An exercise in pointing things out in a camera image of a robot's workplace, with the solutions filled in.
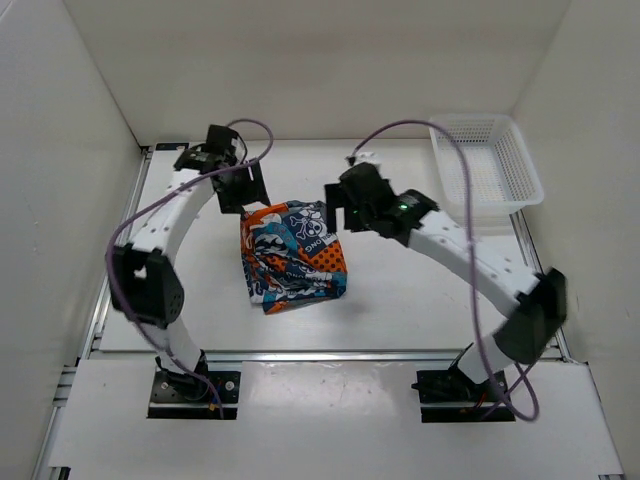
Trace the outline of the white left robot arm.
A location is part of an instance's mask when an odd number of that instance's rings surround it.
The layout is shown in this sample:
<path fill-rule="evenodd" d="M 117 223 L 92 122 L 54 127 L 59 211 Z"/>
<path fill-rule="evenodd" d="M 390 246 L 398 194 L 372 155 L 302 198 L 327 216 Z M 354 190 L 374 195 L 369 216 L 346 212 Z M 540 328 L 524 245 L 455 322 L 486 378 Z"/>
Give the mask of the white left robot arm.
<path fill-rule="evenodd" d="M 109 240 L 105 261 L 114 309 L 122 312 L 156 352 L 166 381 L 190 402 L 219 407 L 206 355 L 181 318 L 185 293 L 174 269 L 184 237 L 212 199 L 224 214 L 241 215 L 246 206 L 269 205 L 259 157 L 250 158 L 236 122 L 212 124 L 203 143 L 186 148 L 174 163 L 166 193 L 133 214 Z M 143 221 L 125 243 L 123 227 Z"/>

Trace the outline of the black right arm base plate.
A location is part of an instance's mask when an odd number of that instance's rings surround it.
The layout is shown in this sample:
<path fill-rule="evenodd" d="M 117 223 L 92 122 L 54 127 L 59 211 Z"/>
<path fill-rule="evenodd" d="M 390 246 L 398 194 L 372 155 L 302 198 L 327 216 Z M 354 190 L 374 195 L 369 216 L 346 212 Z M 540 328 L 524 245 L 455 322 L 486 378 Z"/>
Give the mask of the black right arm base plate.
<path fill-rule="evenodd" d="M 419 370 L 411 388 L 418 393 L 422 423 L 515 421 L 489 381 L 473 384 L 450 370 Z"/>

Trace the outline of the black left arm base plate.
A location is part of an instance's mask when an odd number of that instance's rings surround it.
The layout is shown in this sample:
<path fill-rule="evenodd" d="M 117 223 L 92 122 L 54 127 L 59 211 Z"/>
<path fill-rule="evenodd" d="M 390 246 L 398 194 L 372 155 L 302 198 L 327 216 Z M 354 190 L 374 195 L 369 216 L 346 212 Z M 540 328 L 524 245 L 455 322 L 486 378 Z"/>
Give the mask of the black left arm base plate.
<path fill-rule="evenodd" d="M 157 369 L 150 390 L 147 417 L 149 419 L 235 420 L 238 414 L 241 372 L 233 370 L 209 371 L 210 383 L 220 401 L 209 387 L 193 378 L 180 384 L 172 372 Z"/>

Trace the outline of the colourful patterned shorts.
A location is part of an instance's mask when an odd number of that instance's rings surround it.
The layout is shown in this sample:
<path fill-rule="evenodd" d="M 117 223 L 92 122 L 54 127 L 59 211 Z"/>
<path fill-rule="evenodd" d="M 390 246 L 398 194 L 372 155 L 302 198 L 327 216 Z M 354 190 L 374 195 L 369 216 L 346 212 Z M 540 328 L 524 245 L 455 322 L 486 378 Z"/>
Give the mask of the colourful patterned shorts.
<path fill-rule="evenodd" d="M 250 302 L 275 314 L 346 293 L 348 271 L 322 201 L 288 201 L 240 216 L 241 261 Z"/>

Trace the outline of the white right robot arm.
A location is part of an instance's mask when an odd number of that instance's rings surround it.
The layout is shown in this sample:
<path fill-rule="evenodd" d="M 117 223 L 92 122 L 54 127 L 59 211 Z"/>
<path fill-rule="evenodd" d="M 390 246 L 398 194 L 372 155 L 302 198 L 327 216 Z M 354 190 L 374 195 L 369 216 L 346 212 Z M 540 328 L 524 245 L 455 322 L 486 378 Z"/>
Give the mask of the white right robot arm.
<path fill-rule="evenodd" d="M 335 232 L 336 211 L 344 227 L 373 231 L 431 258 L 484 296 L 504 317 L 492 333 L 479 335 L 451 365 L 447 380 L 460 399 L 477 396 L 496 372 L 534 364 L 567 316 L 566 278 L 557 269 L 538 273 L 492 248 L 468 240 L 465 230 L 417 190 L 394 193 L 376 165 L 362 162 L 324 187 L 327 228 Z"/>

